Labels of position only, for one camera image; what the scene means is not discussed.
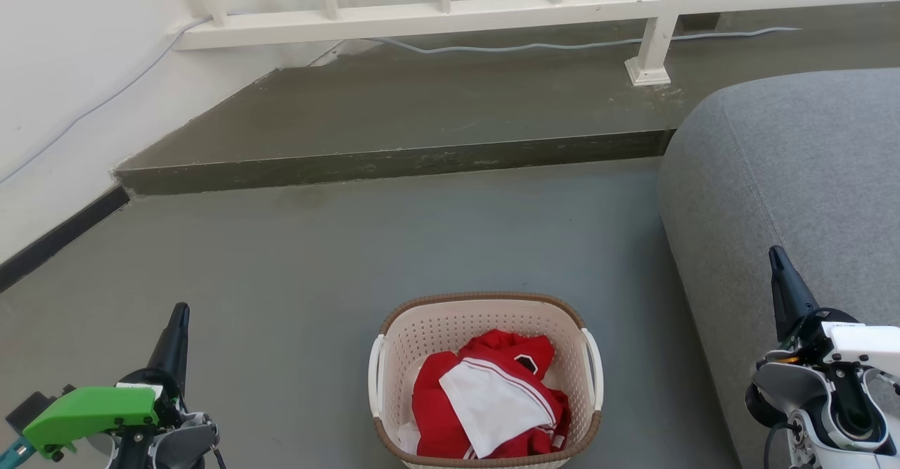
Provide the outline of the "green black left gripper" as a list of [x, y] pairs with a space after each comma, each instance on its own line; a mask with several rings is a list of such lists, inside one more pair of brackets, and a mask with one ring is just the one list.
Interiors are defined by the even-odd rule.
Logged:
[[113, 386], [70, 388], [58, 398], [32, 396], [25, 406], [22, 438], [45, 458], [98, 434], [125, 439], [161, 435], [183, 423], [188, 364], [190, 307], [177, 303], [161, 332], [147, 368], [131, 372]]

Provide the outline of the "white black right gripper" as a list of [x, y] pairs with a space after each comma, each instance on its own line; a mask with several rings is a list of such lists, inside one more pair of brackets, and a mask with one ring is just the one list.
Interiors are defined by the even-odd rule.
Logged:
[[856, 321], [839, 309], [820, 308], [787, 251], [769, 248], [771, 290], [779, 351], [786, 364], [820, 369], [851, 364], [897, 380], [899, 328]]

